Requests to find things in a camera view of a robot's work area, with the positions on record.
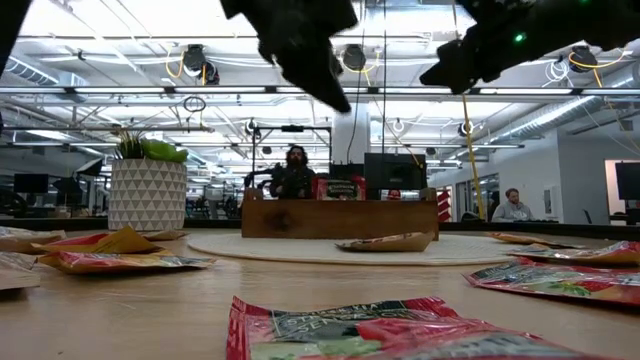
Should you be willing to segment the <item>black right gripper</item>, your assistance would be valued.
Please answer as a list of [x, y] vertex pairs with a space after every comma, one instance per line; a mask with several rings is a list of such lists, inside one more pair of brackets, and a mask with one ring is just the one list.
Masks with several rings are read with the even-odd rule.
[[494, 80], [505, 69], [554, 50], [551, 22], [555, 3], [469, 0], [462, 7], [476, 21], [463, 40], [437, 49], [438, 62], [420, 76], [423, 85], [450, 85], [462, 94], [480, 79]]

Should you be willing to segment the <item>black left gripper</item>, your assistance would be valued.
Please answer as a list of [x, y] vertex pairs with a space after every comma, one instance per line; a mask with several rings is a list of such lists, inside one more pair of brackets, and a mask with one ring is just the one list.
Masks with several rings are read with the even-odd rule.
[[343, 67], [330, 38], [355, 27], [350, 0], [221, 0], [225, 16], [243, 15], [256, 31], [258, 53], [283, 77], [339, 113], [349, 104], [338, 81]]

